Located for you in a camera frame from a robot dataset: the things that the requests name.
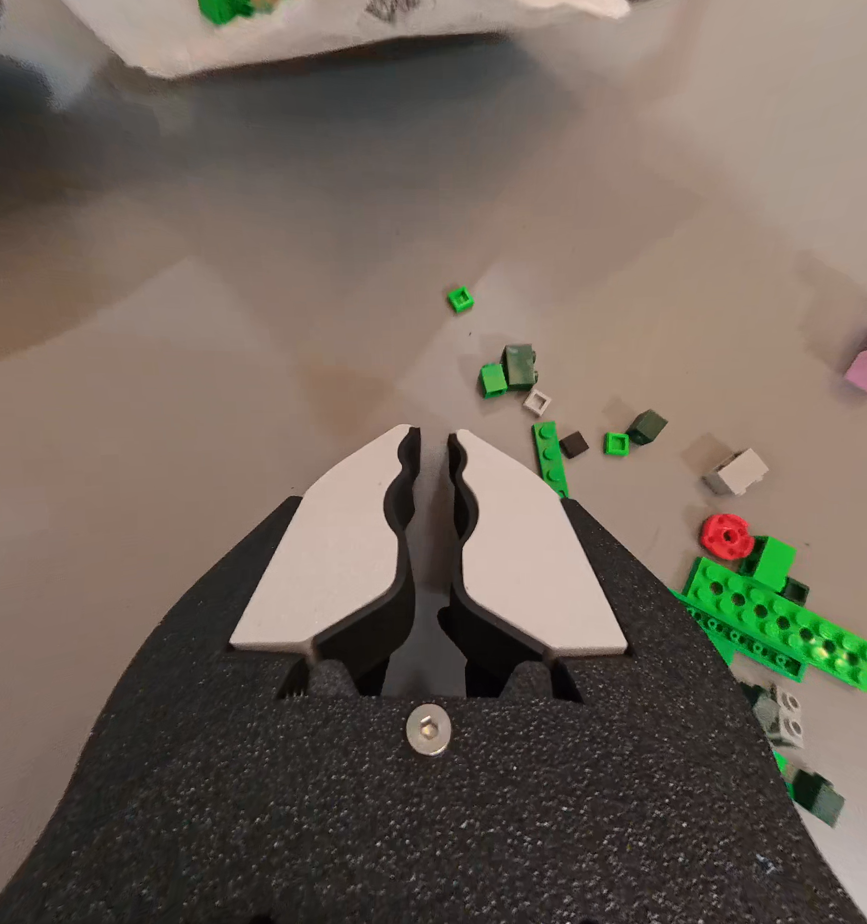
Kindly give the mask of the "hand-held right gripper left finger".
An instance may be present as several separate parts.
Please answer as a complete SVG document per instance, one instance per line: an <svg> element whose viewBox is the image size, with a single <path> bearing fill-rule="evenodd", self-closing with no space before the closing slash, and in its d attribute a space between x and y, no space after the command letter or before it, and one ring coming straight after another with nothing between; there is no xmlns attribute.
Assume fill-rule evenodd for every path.
<svg viewBox="0 0 867 924"><path fill-rule="evenodd" d="M409 635L420 431L400 424L327 471L300 499L230 638L239 651L385 661Z"/></svg>

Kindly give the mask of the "small grey brick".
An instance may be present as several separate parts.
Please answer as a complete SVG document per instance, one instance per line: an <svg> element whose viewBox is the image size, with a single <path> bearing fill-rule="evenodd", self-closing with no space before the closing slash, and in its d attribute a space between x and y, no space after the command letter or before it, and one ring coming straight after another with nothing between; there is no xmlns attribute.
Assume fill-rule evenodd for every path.
<svg viewBox="0 0 867 924"><path fill-rule="evenodd" d="M739 497L762 481L768 472L768 466L757 452L747 448L706 473L702 481L716 495Z"/></svg>
<svg viewBox="0 0 867 924"><path fill-rule="evenodd" d="M776 746L801 749L805 744L805 733L800 700L796 694L777 684L772 685L771 694L776 705L776 718L766 733L768 739Z"/></svg>

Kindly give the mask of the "white paper bag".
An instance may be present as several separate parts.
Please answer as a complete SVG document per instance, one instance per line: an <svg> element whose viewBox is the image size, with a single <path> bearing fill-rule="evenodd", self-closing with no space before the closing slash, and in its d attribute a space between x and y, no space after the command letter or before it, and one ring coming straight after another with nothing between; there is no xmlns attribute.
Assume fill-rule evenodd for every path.
<svg viewBox="0 0 867 924"><path fill-rule="evenodd" d="M215 26L196 1L66 1L127 65L177 78L390 40L517 31L569 19L616 20L625 1L256 2L253 17Z"/></svg>

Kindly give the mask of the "narrow green plate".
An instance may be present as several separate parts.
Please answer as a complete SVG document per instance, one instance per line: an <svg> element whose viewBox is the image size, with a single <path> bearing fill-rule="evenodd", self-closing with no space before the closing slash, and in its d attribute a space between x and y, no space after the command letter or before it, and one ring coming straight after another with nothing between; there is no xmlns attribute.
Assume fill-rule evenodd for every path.
<svg viewBox="0 0 867 924"><path fill-rule="evenodd" d="M678 591L671 590L671 594L678 599L697 625L704 631L726 665L730 666L732 664L736 654L742 654L779 676L796 683L802 682L808 670L807 664L780 652L750 634L733 628L721 618L694 606L689 598Z"/></svg>
<svg viewBox="0 0 867 924"><path fill-rule="evenodd" d="M543 481L560 497L569 497L564 454L556 423L536 421L532 427L538 465Z"/></svg>

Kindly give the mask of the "short wide green plate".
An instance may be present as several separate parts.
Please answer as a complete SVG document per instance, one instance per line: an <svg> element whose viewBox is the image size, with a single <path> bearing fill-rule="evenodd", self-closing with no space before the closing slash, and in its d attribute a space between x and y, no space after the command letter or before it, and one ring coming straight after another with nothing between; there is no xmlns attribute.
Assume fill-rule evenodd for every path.
<svg viewBox="0 0 867 924"><path fill-rule="evenodd" d="M699 557L681 592L709 614L867 693L867 640L717 562Z"/></svg>

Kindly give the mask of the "grey desk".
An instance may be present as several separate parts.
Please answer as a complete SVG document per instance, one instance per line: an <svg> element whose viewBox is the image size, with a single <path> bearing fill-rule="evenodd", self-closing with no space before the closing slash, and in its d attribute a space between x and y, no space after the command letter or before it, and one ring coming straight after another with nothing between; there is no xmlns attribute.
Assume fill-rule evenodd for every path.
<svg viewBox="0 0 867 924"><path fill-rule="evenodd" d="M179 83L7 2L0 889L155 623L398 423L420 612L385 692L462 691L446 439L536 468L520 397L476 390L509 342L589 443L573 495L663 582L733 508L867 639L866 330L867 2L645 2ZM658 438L605 455L646 410ZM714 494L747 448L769 472ZM846 800L804 822L867 916L867 694L800 687L803 762Z"/></svg>

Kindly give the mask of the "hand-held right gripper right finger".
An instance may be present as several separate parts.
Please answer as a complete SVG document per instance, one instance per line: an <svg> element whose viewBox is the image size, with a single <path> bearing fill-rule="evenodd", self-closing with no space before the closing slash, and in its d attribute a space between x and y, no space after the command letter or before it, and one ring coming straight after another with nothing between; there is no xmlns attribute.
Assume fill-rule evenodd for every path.
<svg viewBox="0 0 867 924"><path fill-rule="evenodd" d="M467 659L626 653L563 499L471 431L451 433L447 447L458 537L440 613L448 638Z"/></svg>

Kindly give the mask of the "long dark green brick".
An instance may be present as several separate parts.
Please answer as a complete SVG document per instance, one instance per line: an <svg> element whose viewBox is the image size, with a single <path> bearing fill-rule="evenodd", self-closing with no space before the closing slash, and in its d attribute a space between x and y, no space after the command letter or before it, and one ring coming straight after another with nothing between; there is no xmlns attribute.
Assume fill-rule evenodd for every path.
<svg viewBox="0 0 867 924"><path fill-rule="evenodd" d="M767 687L744 682L740 682L739 685L763 732L770 734L779 718L778 703L772 691Z"/></svg>

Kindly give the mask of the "red round plate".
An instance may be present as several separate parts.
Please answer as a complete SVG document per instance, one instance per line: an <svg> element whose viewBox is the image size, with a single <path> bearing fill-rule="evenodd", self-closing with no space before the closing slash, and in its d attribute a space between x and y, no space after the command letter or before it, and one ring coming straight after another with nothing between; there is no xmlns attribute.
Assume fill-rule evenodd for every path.
<svg viewBox="0 0 867 924"><path fill-rule="evenodd" d="M747 558L755 546L749 523L737 514L712 514L699 528L699 544L707 553L724 561Z"/></svg>

